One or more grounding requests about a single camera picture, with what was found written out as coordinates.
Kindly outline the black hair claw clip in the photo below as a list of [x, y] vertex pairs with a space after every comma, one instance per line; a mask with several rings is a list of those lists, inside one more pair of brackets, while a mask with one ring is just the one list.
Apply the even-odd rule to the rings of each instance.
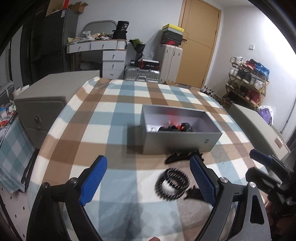
[[181, 153], [173, 153], [170, 156], [167, 157], [165, 160], [165, 164], [171, 164], [178, 161], [189, 161], [191, 157], [198, 156], [202, 161], [204, 161], [202, 154], [199, 152], [199, 150], [195, 151], [186, 151]]

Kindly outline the wooden shoe rack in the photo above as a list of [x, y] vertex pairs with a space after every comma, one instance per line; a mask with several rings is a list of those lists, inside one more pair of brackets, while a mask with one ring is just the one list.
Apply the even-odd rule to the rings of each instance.
[[254, 59], [243, 61], [242, 57], [230, 58], [231, 68], [225, 84], [224, 104], [239, 104], [257, 110], [266, 97], [270, 70]]

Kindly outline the black hair accessories pile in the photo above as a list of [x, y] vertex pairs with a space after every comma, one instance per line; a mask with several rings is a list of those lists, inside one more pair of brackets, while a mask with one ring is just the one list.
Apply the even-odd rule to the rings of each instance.
[[169, 132], [192, 132], [193, 128], [189, 123], [179, 123], [175, 125], [173, 122], [169, 121], [164, 126], [161, 126], [158, 131], [169, 131]]

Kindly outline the grey bedside cabinet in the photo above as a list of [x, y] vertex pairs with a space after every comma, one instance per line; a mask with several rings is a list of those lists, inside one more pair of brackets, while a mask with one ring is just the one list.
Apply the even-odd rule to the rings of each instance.
[[55, 119], [83, 84], [98, 70], [49, 74], [15, 97], [16, 110], [36, 149], [40, 149]]

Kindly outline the silver cardboard box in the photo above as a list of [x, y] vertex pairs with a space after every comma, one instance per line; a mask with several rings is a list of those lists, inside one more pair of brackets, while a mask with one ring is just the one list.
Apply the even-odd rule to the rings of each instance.
[[[158, 131], [169, 121], [175, 125], [189, 123], [192, 132]], [[163, 105], [142, 106], [142, 152], [145, 155], [172, 154], [174, 152], [209, 152], [222, 136], [222, 132], [203, 110]]]

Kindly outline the white upright suitcase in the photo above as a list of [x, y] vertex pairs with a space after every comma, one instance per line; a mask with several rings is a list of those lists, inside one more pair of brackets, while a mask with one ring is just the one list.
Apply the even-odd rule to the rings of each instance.
[[183, 49], [173, 45], [161, 44], [156, 60], [159, 61], [160, 83], [176, 82]]

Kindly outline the wooden door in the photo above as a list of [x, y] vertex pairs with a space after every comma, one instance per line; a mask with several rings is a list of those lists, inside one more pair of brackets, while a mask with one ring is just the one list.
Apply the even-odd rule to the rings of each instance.
[[205, 1], [183, 1], [180, 27], [184, 29], [182, 58], [176, 82], [200, 88], [212, 61], [221, 10]]

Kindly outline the black red box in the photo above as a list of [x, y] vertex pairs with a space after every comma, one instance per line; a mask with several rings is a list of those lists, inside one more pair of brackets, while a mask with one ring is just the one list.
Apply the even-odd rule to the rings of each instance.
[[159, 70], [159, 61], [142, 59], [139, 61], [139, 68], [144, 70]]

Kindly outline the silver flat suitcase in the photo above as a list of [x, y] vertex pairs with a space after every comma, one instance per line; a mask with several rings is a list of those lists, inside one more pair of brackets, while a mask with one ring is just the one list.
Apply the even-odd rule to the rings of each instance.
[[124, 80], [160, 83], [158, 70], [145, 70], [138, 67], [126, 67]]

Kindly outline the yellow black shoebox stack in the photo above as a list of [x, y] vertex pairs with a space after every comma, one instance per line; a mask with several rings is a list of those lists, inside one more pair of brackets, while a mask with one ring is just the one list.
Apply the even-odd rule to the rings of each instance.
[[180, 46], [183, 39], [184, 29], [178, 26], [167, 24], [162, 27], [161, 44]]

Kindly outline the white dressing desk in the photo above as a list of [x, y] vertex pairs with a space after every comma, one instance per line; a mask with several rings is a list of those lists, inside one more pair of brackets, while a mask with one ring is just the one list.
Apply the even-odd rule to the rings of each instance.
[[68, 44], [67, 53], [71, 55], [71, 68], [75, 69], [75, 54], [90, 52], [98, 54], [102, 69], [100, 75], [106, 79], [122, 79], [125, 71], [126, 40], [76, 41]]

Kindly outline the black refrigerator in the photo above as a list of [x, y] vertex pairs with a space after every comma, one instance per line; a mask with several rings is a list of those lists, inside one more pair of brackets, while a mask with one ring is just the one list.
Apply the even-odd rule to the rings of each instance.
[[67, 53], [69, 37], [75, 37], [78, 14], [71, 9], [57, 11], [44, 18], [36, 40], [36, 56], [31, 57], [33, 82], [43, 77], [71, 71], [71, 57]]

